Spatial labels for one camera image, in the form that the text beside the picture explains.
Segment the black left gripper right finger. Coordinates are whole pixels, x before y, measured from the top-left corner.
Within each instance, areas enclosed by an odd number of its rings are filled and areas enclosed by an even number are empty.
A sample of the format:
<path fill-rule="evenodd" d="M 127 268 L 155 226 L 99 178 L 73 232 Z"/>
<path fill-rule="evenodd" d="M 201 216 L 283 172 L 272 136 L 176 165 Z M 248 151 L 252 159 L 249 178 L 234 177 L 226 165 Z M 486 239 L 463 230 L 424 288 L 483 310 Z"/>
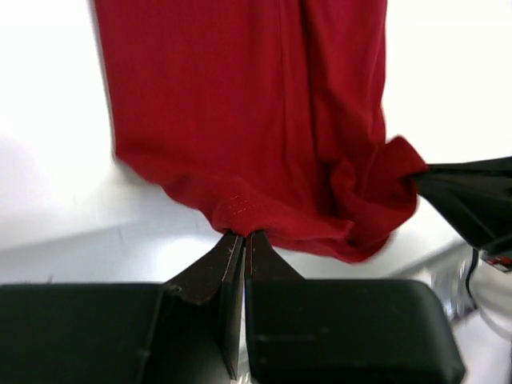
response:
<path fill-rule="evenodd" d="M 246 345 L 259 383 L 460 383 L 438 297 L 408 279 L 307 279 L 265 233 L 246 240 Z"/>

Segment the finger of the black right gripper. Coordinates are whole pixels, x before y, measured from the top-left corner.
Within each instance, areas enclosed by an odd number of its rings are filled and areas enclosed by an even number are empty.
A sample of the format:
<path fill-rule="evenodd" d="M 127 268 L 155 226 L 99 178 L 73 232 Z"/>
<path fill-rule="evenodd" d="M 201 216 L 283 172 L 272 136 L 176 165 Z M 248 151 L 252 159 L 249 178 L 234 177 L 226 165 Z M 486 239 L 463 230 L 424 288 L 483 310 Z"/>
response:
<path fill-rule="evenodd" d="M 511 250 L 511 158 L 430 165 L 413 179 L 424 197 L 473 248 Z"/>

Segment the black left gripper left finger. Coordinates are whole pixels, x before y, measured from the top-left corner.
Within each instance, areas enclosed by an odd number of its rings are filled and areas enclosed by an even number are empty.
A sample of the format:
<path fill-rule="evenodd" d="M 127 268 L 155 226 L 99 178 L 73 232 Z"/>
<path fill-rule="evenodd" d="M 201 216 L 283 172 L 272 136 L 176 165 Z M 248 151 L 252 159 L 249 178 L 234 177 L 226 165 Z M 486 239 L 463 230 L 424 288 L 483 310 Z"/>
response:
<path fill-rule="evenodd" d="M 243 245 L 225 234 L 164 283 L 2 285 L 2 382 L 235 380 Z"/>

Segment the red garment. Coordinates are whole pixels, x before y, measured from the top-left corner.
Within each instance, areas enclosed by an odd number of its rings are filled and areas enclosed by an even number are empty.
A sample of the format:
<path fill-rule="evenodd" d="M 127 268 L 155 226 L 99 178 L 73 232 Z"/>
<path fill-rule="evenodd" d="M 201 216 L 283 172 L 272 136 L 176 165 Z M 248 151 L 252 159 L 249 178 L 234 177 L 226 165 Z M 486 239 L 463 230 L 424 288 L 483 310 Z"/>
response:
<path fill-rule="evenodd" d="M 388 139 L 384 1 L 97 1 L 118 160 L 212 227 L 362 262 L 427 166 Z"/>

